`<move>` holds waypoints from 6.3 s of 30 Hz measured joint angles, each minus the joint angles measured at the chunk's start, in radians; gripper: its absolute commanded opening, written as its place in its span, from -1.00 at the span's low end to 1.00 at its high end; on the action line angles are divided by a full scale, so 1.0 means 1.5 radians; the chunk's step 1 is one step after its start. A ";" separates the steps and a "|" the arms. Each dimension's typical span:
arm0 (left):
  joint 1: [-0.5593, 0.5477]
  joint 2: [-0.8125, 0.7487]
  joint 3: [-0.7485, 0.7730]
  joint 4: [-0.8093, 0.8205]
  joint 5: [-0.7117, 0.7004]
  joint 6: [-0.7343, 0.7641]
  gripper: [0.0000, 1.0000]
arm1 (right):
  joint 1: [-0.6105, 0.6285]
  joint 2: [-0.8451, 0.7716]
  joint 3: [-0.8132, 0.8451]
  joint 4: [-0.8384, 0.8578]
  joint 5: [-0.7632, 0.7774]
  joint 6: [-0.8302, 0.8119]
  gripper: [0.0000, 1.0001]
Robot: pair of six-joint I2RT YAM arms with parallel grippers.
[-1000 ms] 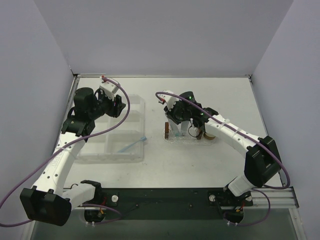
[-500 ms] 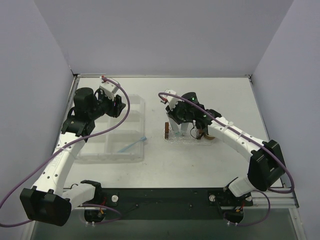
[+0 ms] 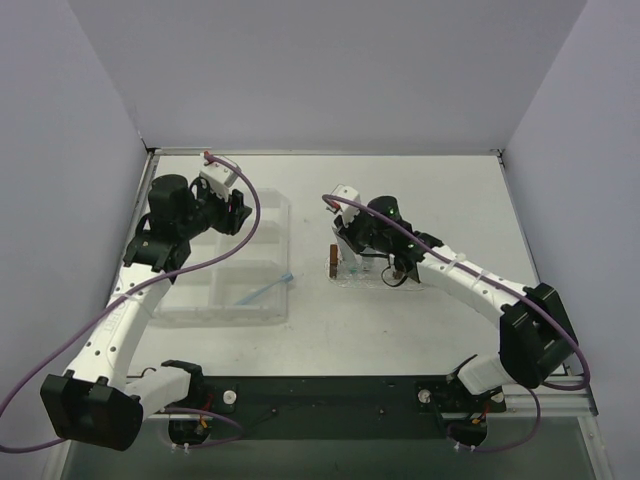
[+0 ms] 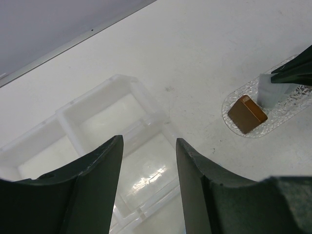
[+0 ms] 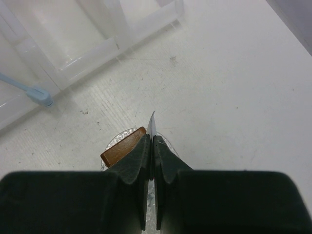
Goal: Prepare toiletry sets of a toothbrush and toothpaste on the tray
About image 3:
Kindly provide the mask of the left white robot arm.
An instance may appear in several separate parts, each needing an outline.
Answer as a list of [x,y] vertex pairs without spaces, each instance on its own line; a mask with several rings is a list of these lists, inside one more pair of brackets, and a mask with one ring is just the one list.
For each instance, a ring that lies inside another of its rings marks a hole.
[[168,360],[128,382],[133,354],[156,306],[191,253],[190,242],[213,229],[235,235],[252,210],[236,177],[201,172],[192,182],[178,174],[153,180],[148,212],[127,245],[113,306],[97,322],[79,354],[40,389],[58,437],[124,451],[143,421],[165,407],[193,411],[208,399],[200,366]]

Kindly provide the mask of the clear textured glass tray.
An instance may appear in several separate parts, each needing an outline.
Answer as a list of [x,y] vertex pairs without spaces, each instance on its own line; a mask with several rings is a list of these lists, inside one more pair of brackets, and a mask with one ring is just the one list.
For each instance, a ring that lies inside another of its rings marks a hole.
[[417,292],[428,285],[413,280],[404,280],[396,272],[393,262],[385,254],[366,248],[359,255],[361,264],[357,273],[349,273],[342,263],[337,241],[329,245],[329,255],[325,262],[327,279],[333,285],[350,289],[375,289]]

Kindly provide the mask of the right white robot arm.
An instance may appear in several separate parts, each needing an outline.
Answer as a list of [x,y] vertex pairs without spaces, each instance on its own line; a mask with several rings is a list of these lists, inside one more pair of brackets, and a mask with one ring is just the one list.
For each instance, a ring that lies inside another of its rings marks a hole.
[[325,194],[322,199],[334,216],[336,236],[353,253],[391,259],[403,277],[444,291],[494,326],[497,353],[476,355],[455,372],[469,394],[479,396],[509,384],[550,387],[549,376],[571,355],[581,363],[583,379],[562,388],[575,391],[589,384],[588,363],[556,289],[512,282],[482,269],[439,238],[413,229],[393,196],[366,205],[357,194]]

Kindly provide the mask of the green cap toothpaste tube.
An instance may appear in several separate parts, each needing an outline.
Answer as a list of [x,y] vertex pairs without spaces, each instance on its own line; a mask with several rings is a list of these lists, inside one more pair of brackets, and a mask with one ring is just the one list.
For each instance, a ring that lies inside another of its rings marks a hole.
[[342,263],[345,265],[346,270],[351,273],[357,273],[361,264],[361,260],[358,254],[356,254],[347,244],[347,242],[341,237],[337,236],[336,241],[340,251]]

